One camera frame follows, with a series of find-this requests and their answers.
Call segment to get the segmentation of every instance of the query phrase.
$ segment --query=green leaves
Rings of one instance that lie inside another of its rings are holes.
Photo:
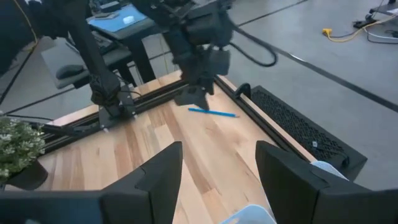
[[[44,154],[40,130],[23,121],[0,117],[0,182],[31,165]]]

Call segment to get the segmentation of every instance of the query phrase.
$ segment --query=black perforated panel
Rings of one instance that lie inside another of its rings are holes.
[[[329,162],[343,174],[356,167],[358,163],[362,168],[366,161],[362,154],[341,142],[263,87],[253,88],[251,99],[316,159]]]

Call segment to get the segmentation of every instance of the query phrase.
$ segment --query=blue object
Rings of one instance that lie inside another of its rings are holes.
[[[189,111],[194,111],[194,112],[201,112],[201,113],[208,113],[208,114],[215,114],[215,115],[221,115],[221,116],[229,116],[232,118],[238,118],[236,114],[232,113],[225,113],[225,112],[219,112],[219,111],[210,111],[210,110],[203,110],[203,109],[196,109],[196,108],[188,108]]]
[[[116,32],[147,18],[132,5],[125,6],[115,13],[118,13],[119,15],[113,19],[92,19],[88,23],[110,32]],[[125,24],[123,22],[123,18],[127,16],[134,16],[134,22]]]
[[[248,205],[220,224],[276,224],[273,217],[260,205]]]

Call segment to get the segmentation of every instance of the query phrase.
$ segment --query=table leg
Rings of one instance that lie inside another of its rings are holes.
[[[134,63],[144,83],[155,80],[155,73],[150,65],[147,52],[141,40],[130,40],[127,45],[132,53]]]
[[[120,76],[122,76],[125,81],[131,83],[133,86],[137,86],[136,81],[134,81],[134,78],[131,75],[129,67],[126,64],[120,64],[116,69],[119,71]]]

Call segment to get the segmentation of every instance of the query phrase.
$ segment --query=potted plant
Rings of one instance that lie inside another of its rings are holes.
[[[29,123],[0,117],[0,184],[34,190],[48,173],[37,161],[44,153],[44,140],[39,129]]]

